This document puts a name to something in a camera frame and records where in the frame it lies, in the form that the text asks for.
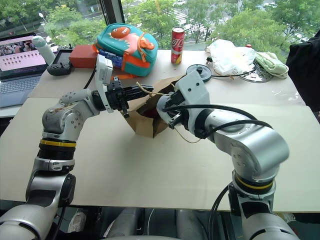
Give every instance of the black pulley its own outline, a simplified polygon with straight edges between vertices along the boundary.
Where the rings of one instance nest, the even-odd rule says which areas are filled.
[[[193,71],[197,71],[200,74],[201,80],[204,83],[209,81],[211,78],[211,75],[212,75],[210,68],[208,68],[205,65],[201,65],[201,64],[194,64],[194,65],[189,66],[186,69],[186,74],[189,74]]]

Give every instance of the yellow ring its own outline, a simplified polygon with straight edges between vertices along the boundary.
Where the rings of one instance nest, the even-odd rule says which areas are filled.
[[[73,142],[60,142],[60,141],[47,141],[47,140],[40,140],[41,144],[57,146],[57,147],[75,147],[77,144]]]
[[[238,181],[240,183],[242,183],[243,185],[245,185],[246,187],[251,188],[251,189],[257,189],[257,190],[266,189],[274,183],[274,181],[272,180],[272,182],[270,182],[268,185],[265,185],[265,186],[252,186],[252,185],[249,185],[249,184],[245,183],[244,181],[242,181],[238,176],[236,176],[236,179],[238,179]]]

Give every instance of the laptop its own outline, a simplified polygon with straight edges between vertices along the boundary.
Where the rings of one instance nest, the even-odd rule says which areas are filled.
[[[35,35],[0,38],[0,108],[23,104],[48,66],[31,42]]]

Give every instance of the laptop screen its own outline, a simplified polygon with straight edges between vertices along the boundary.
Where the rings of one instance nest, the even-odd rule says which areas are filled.
[[[46,62],[32,43],[29,33],[0,39],[0,79],[42,73]]]

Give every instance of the red can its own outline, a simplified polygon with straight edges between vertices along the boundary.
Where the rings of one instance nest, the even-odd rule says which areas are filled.
[[[184,48],[185,29],[181,26],[172,28],[171,38],[171,62],[180,64],[182,60],[182,49]]]

